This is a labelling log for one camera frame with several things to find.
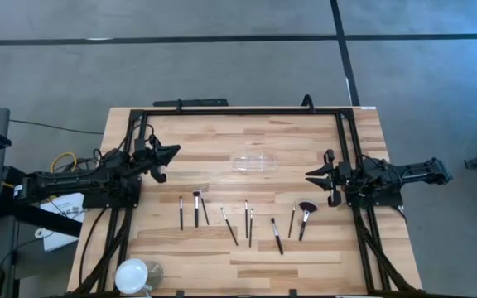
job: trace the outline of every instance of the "gray carpet floor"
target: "gray carpet floor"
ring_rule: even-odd
[[[477,33],[469,0],[340,0],[346,34]],[[0,0],[0,39],[335,34],[326,0]],[[477,40],[349,41],[359,100],[377,106],[393,163],[436,156],[455,179],[403,189],[422,283],[477,296]],[[102,131],[108,109],[227,98],[235,106],[346,106],[337,41],[0,46],[0,108],[11,118]],[[100,136],[12,123],[6,164],[48,170],[90,156]],[[33,227],[21,228],[22,241]],[[65,291],[75,245],[21,249],[20,297]]]

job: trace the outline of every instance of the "white cup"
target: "white cup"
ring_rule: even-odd
[[[159,264],[152,262],[152,271],[140,259],[124,261],[115,272],[115,286],[123,294],[142,292],[147,294],[159,286],[163,278],[163,270]]]

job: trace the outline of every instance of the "black brush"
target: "black brush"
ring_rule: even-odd
[[[180,230],[183,231],[183,198],[180,197]]]
[[[233,236],[233,240],[235,241],[235,244],[237,244],[237,246],[238,246],[239,243],[237,242],[237,238],[235,237],[235,234],[233,233],[233,229],[231,228],[231,224],[229,224],[228,217],[225,216],[224,207],[220,208],[220,211],[222,211],[222,215],[224,216],[225,223],[228,224],[228,228],[229,228],[229,231],[231,232],[231,236]]]
[[[207,217],[207,211],[205,210],[205,202],[204,202],[204,197],[202,196],[202,191],[198,190],[193,193],[193,195],[198,194],[200,197],[200,200],[202,201],[202,208],[204,209],[204,215],[205,215],[205,221],[207,222],[207,225],[209,225],[209,218]]]
[[[272,228],[273,228],[273,234],[275,234],[275,241],[277,241],[277,246],[279,247],[279,252],[281,254],[284,254],[284,252],[282,251],[281,239],[279,238],[279,232],[277,231],[277,227],[275,226],[274,218],[272,218]]]
[[[253,209],[249,212],[249,246],[252,247],[253,238]]]
[[[248,239],[248,200],[244,201],[244,213],[246,214],[246,239]]]
[[[294,223],[294,213],[296,212],[296,203],[291,207],[290,228],[288,229],[288,237],[292,234],[292,224]]]
[[[303,223],[301,224],[301,231],[299,232],[299,241],[301,241],[303,239],[303,234],[305,233],[306,221],[312,212],[318,210],[318,207],[316,204],[309,201],[300,202],[299,207],[303,210]]]
[[[195,197],[195,227],[198,228],[198,199],[200,197],[200,192],[195,191],[194,193],[192,193],[192,195],[194,195]]]

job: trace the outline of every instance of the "white paper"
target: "white paper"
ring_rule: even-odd
[[[56,206],[52,203],[44,203],[40,208],[56,214],[60,214],[60,211],[62,211],[68,218],[78,220],[82,223],[84,221],[84,210],[82,209],[83,200],[84,195],[81,193],[62,195],[52,200]],[[53,233],[52,235],[51,233],[52,231],[48,229],[43,233],[43,237],[46,237],[43,239],[43,248],[46,252],[50,252],[79,240],[77,237],[65,235],[63,233]]]

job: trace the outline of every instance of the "wooden table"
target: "wooden table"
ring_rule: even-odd
[[[124,138],[130,108],[112,108],[102,151]],[[364,154],[388,159],[376,109],[354,109]],[[305,181],[305,172],[319,168],[326,149],[341,158],[335,118],[309,116],[159,116],[150,123],[164,145],[181,144],[169,165],[168,181],[158,185],[143,176],[142,195],[134,210],[127,258],[161,264],[165,278],[154,295],[300,295],[363,294],[364,277],[350,209],[328,207],[328,193]],[[350,142],[349,129],[345,129]],[[261,149],[277,157],[274,171],[233,171],[232,160],[245,150]],[[200,205],[200,227],[194,228],[192,191],[202,189],[210,225]],[[179,196],[184,198],[184,231],[180,231]],[[253,243],[248,247],[244,200],[254,209]],[[298,209],[287,238],[292,204],[311,200],[319,210],[311,215],[302,242],[297,241],[302,213]],[[224,207],[238,238],[235,246],[220,213]],[[80,256],[99,210],[85,216],[68,290],[78,285]],[[376,208],[383,249],[393,265],[420,288],[406,224],[390,208]],[[285,254],[277,250],[270,218],[282,235]],[[84,276],[104,250],[109,211],[99,220],[84,262]],[[375,264],[372,253],[371,263]],[[108,270],[113,288],[117,256]],[[380,282],[376,265],[375,286]]]

